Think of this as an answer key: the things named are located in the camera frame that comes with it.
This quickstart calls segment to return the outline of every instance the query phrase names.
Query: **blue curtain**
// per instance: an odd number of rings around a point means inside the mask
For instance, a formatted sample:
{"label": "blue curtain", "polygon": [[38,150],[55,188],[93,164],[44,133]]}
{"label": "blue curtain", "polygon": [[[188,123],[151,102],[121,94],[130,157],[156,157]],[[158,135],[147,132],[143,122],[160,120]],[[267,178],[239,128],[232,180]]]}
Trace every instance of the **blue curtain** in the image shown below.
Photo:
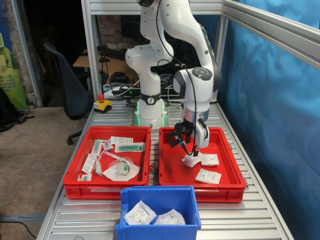
{"label": "blue curtain", "polygon": [[[319,28],[319,0],[238,2]],[[222,109],[292,235],[319,240],[320,71],[229,22],[222,78]]]}

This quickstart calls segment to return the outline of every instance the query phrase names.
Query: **brick wall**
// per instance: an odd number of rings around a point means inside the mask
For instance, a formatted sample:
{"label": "brick wall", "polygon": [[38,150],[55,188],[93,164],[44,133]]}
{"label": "brick wall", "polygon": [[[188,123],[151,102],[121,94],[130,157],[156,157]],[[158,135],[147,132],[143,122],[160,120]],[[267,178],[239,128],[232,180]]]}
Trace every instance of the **brick wall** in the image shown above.
{"label": "brick wall", "polygon": [[22,49],[19,32],[17,30],[17,24],[15,20],[14,11],[12,8],[11,0],[3,0],[4,12],[7,18],[7,25],[9,29],[9,35],[13,53],[15,55],[16,62],[18,64],[19,74],[22,86],[24,88],[24,94],[28,105],[37,106],[37,98],[32,86],[26,59]]}
{"label": "brick wall", "polygon": [[122,36],[120,15],[99,15],[98,21],[104,46],[120,50],[139,45],[135,40]]}

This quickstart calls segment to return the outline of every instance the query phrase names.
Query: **white packet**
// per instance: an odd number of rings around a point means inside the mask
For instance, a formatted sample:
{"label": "white packet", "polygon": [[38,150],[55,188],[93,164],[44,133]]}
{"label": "white packet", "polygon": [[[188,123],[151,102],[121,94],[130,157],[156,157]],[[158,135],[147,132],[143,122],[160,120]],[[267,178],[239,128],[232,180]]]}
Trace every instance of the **white packet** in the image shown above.
{"label": "white packet", "polygon": [[171,211],[159,215],[154,225],[186,225],[184,217],[172,209]]}
{"label": "white packet", "polygon": [[221,174],[214,171],[207,171],[203,168],[200,169],[198,175],[195,177],[196,181],[205,184],[219,184],[221,179]]}
{"label": "white packet", "polygon": [[129,225],[149,225],[156,216],[150,207],[140,201],[124,216],[124,220]]}
{"label": "white packet", "polygon": [[201,160],[202,166],[217,166],[219,165],[217,154],[204,154]]}
{"label": "white packet", "polygon": [[188,167],[193,168],[197,163],[202,161],[204,155],[201,152],[199,152],[198,156],[194,156],[191,159],[188,159],[187,157],[188,156],[186,156],[186,158],[183,158],[182,162],[184,162],[184,164],[187,165]]}
{"label": "white packet", "polygon": [[97,157],[89,153],[88,156],[86,157],[85,163],[81,171],[85,172],[86,174],[91,174],[96,161],[97,161]]}
{"label": "white packet", "polygon": [[82,176],[78,176],[77,181],[89,182],[91,181],[91,174],[82,174]]}
{"label": "white packet", "polygon": [[146,149],[146,144],[144,142],[138,143],[124,143],[124,144],[116,144],[114,152],[115,153],[125,153],[125,152],[134,152],[134,153],[142,153]]}
{"label": "white packet", "polygon": [[94,140],[91,154],[94,156],[99,156],[101,152],[101,147],[104,142],[102,140]]}
{"label": "white packet", "polygon": [[95,162],[95,173],[102,177],[102,167],[100,161]]}
{"label": "white packet", "polygon": [[131,137],[120,137],[112,136],[110,137],[109,144],[133,144],[134,139]]}
{"label": "white packet", "polygon": [[102,174],[105,175],[108,179],[110,179],[112,181],[127,182],[130,179],[133,179],[135,176],[137,176],[137,174],[140,171],[140,167],[136,166],[133,163],[130,163],[128,160],[126,160],[126,157],[119,158],[119,159],[117,159],[117,161],[119,163],[126,162],[126,164],[129,165],[129,172],[126,175],[121,174],[118,170],[117,164],[109,167]]}
{"label": "white packet", "polygon": [[102,143],[102,147],[105,151],[110,151],[110,150],[114,149],[114,147],[110,143],[107,143],[107,142]]}

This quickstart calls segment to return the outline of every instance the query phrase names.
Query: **red tray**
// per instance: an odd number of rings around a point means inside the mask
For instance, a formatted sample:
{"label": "red tray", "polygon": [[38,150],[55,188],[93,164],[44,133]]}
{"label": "red tray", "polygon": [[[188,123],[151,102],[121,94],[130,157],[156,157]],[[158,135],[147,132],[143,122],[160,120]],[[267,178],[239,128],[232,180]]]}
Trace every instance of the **red tray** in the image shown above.
{"label": "red tray", "polygon": [[[140,166],[137,176],[129,181],[111,181],[106,176],[100,177],[92,173],[91,181],[77,181],[82,167],[91,153],[94,141],[108,140],[111,136],[133,138],[134,143],[145,143],[144,152],[115,153],[120,157],[129,157],[136,166]],[[149,164],[151,149],[151,129],[134,126],[92,126],[88,129],[73,161],[63,178],[66,196],[70,199],[120,199],[120,191],[133,186],[147,186],[149,180]],[[102,172],[114,161],[110,156],[101,158]]]}
{"label": "red tray", "polygon": [[[174,130],[165,127],[159,130],[159,183],[163,186],[194,186],[198,202],[231,202],[242,201],[246,182],[241,174],[236,159],[221,128],[209,127],[210,140],[207,148],[201,149],[203,154],[217,154],[218,166],[202,166],[201,162],[188,167],[182,159],[186,152],[179,146],[171,148],[166,136]],[[193,147],[193,138],[187,149]],[[207,184],[196,181],[200,169],[222,174],[219,184]]]}

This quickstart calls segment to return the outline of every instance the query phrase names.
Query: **blue bin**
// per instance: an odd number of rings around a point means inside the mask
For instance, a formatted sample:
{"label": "blue bin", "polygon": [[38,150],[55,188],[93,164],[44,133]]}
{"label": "blue bin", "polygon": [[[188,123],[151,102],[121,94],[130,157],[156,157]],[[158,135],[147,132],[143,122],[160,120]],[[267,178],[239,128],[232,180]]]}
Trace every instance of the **blue bin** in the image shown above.
{"label": "blue bin", "polygon": [[[140,201],[157,216],[175,209],[186,225],[153,225],[154,221],[150,225],[128,225],[124,217]],[[199,229],[201,221],[193,186],[142,186],[121,191],[120,223],[115,226],[117,240],[195,240]]]}

